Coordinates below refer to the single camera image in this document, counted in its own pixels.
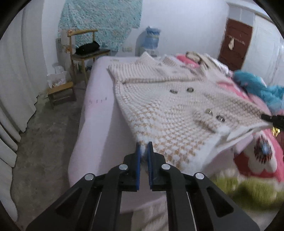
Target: concrete floor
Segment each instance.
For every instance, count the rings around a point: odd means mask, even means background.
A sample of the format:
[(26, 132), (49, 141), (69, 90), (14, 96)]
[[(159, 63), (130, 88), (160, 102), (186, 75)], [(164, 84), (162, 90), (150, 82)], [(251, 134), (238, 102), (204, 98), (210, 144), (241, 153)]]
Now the concrete floor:
[[(83, 82), (76, 85), (77, 101), (54, 109), (48, 98), (39, 96), (37, 111), (21, 134), (11, 188), (21, 230), (69, 188), (67, 169), (77, 140), (84, 88)], [(120, 230), (130, 230), (131, 214), (120, 216), (119, 223)]]

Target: wooden door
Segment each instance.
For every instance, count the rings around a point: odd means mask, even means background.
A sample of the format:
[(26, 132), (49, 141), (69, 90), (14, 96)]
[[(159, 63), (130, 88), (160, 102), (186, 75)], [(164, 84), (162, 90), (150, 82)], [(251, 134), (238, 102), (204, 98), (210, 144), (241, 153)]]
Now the wooden door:
[[(227, 65), (232, 71), (241, 69), (250, 44), (251, 36), (251, 26), (233, 19), (228, 19), (225, 38), (218, 60)], [(234, 47), (230, 50), (229, 43), (232, 39), (234, 39)]]

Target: blue fabric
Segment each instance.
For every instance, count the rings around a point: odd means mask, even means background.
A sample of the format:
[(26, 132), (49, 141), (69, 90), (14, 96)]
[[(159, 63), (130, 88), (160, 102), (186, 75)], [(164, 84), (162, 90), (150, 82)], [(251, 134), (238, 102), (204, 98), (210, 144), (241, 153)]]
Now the blue fabric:
[[(96, 42), (118, 51), (132, 28), (139, 28), (143, 0), (66, 0), (59, 22), (62, 29), (98, 29)], [(77, 35), (76, 45), (92, 42), (92, 33)]]
[(248, 93), (260, 97), (266, 103), (273, 115), (277, 115), (280, 111), (284, 110), (284, 87), (266, 87), (261, 82), (261, 78), (243, 71), (235, 71), (233, 79), (241, 87), (244, 87)]

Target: chair seat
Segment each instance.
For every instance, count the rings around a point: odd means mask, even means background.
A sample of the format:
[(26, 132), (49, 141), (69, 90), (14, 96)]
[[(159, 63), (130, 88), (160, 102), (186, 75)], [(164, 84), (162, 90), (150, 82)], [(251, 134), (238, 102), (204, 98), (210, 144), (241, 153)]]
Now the chair seat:
[(110, 52), (109, 49), (100, 48), (97, 51), (86, 54), (86, 55), (78, 55), (77, 53), (75, 53), (75, 54), (72, 55), (72, 58), (73, 59), (87, 59), (87, 58), (92, 58), (94, 56), (99, 56), (99, 55), (109, 53), (109, 52)]

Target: wall socket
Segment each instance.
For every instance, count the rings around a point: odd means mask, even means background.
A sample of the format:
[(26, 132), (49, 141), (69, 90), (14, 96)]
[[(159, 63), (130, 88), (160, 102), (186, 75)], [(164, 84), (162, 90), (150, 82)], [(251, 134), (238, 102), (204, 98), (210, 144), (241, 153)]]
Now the wall socket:
[(122, 47), (123, 52), (132, 52), (132, 47)]

